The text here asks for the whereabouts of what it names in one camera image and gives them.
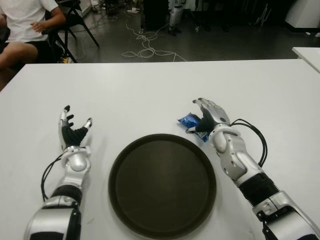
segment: black chair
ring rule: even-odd
[[[98,48],[100,46],[97,40],[95,39],[95,37],[90,32],[89,28],[87,27],[84,19],[77,12],[77,10],[81,11],[81,7],[80,7],[81,1],[80,0],[56,0],[56,2],[59,4],[59,6],[68,8],[68,11],[67,13],[65,13],[65,19],[66,19],[65,24],[55,29],[55,31],[64,32],[64,43],[62,43],[62,40],[58,36],[58,33],[55,34],[55,38],[64,48],[65,54],[69,55],[69,57],[73,60],[73,62],[76,63],[77,62],[76,59],[68,50],[68,33],[70,33],[74,37],[74,39],[77,39],[76,35],[70,29],[71,27],[76,25],[82,25],[84,29],[87,31],[87,33],[90,35],[92,40],[94,41],[95,45]]]
[[[48,41],[49,41],[49,45],[51,46],[53,58],[56,60],[56,62],[58,62],[58,60],[62,56],[65,56],[65,57],[69,56],[73,60],[74,63],[77,63],[74,56],[71,54],[69,49],[66,47],[65,43],[59,37],[59,34],[58,34],[59,30],[60,30],[59,27],[52,27],[52,28],[48,28],[42,32],[43,35],[48,35]],[[57,46],[56,42],[58,42],[61,45],[61,47],[63,48],[62,52],[58,51],[58,54],[56,54],[56,48],[59,48],[59,47]]]

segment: black shorts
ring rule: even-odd
[[[0,53],[3,52],[9,42],[5,42],[2,47],[0,47]],[[36,58],[35,63],[37,64],[51,64],[54,62],[54,57],[52,54],[51,47],[47,41],[28,41],[26,44],[31,44],[35,46],[38,50],[38,57]]]

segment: person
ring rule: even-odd
[[[52,18],[45,20],[46,11]],[[10,67],[49,62],[48,36],[41,33],[65,22],[55,0],[0,0],[0,27],[10,29],[8,40],[0,46],[0,91],[15,74]]]

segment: blue packet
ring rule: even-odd
[[[200,120],[201,119],[197,115],[190,112],[187,116],[178,119],[178,122],[182,123],[189,129],[192,127],[196,127],[199,124]],[[204,142],[206,142],[209,139],[210,132],[196,132],[195,134],[198,135]]]

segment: black tray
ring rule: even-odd
[[[176,239],[210,214],[216,178],[207,156],[192,142],[154,134],[127,146],[109,176],[109,197],[121,221],[154,239]]]

